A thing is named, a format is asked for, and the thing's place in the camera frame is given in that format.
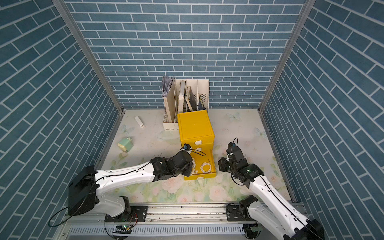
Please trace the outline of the yellow bottom drawer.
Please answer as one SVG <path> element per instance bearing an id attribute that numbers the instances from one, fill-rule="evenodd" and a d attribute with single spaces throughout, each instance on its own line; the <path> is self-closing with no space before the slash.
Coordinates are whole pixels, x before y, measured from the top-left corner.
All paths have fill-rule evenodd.
<path id="1" fill-rule="evenodd" d="M 203 150 L 206 156 L 191 153 L 193 168 L 189 177 L 184 177 L 185 181 L 201 180 L 216 177 L 216 168 L 213 158 L 213 150 Z"/>

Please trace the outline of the yellow drawer cabinet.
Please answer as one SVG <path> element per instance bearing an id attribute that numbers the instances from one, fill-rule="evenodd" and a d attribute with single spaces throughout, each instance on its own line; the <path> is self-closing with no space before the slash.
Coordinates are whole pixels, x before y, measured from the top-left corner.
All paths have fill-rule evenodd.
<path id="1" fill-rule="evenodd" d="M 181 113 L 177 117 L 181 146 L 188 144 L 202 152 L 213 149 L 215 134 L 207 110 Z"/>

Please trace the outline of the white earphones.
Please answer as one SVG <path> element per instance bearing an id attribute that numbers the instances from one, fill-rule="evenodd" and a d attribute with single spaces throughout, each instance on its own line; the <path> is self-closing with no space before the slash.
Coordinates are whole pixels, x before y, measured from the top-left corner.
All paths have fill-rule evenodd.
<path id="1" fill-rule="evenodd" d="M 212 165 L 208 162 L 204 162 L 201 164 L 201 172 L 203 174 L 208 174 L 212 172 Z"/>
<path id="2" fill-rule="evenodd" d="M 198 170 L 196 169 L 196 160 L 193 159 L 191 175 L 196 175 L 197 173 L 198 173 Z"/>

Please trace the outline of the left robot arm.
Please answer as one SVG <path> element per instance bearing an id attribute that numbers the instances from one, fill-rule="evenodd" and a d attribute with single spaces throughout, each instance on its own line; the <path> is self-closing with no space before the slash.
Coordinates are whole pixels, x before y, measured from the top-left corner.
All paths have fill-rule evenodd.
<path id="1" fill-rule="evenodd" d="M 68 214 L 78 216 L 92 210 L 111 217 L 128 214 L 128 199 L 123 196 L 114 198 L 107 192 L 134 184 L 166 181 L 179 175 L 189 177 L 192 170 L 193 158 L 186 150 L 180 150 L 169 159 L 156 157 L 146 163 L 117 170 L 85 167 L 69 183 Z"/>

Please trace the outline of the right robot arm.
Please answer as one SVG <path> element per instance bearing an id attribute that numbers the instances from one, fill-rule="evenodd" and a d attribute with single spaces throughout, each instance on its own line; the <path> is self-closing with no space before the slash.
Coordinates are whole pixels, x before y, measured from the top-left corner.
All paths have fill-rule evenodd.
<path id="1" fill-rule="evenodd" d="M 252 194 L 239 202 L 243 218 L 253 219 L 279 240 L 324 240 L 325 231 L 317 220 L 309 220 L 293 207 L 269 182 L 264 172 L 249 164 L 234 142 L 228 144 L 227 157 L 219 170 L 230 173 L 234 182 L 246 186 Z"/>

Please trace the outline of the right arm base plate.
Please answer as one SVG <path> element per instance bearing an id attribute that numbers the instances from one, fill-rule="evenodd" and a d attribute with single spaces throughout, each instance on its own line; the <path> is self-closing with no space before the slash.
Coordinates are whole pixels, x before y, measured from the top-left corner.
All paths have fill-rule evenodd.
<path id="1" fill-rule="evenodd" d="M 255 196 L 248 196 L 238 204 L 229 203 L 226 205 L 226 216 L 228 222 L 250 222 L 255 221 L 250 217 L 248 207 L 259 200 Z"/>

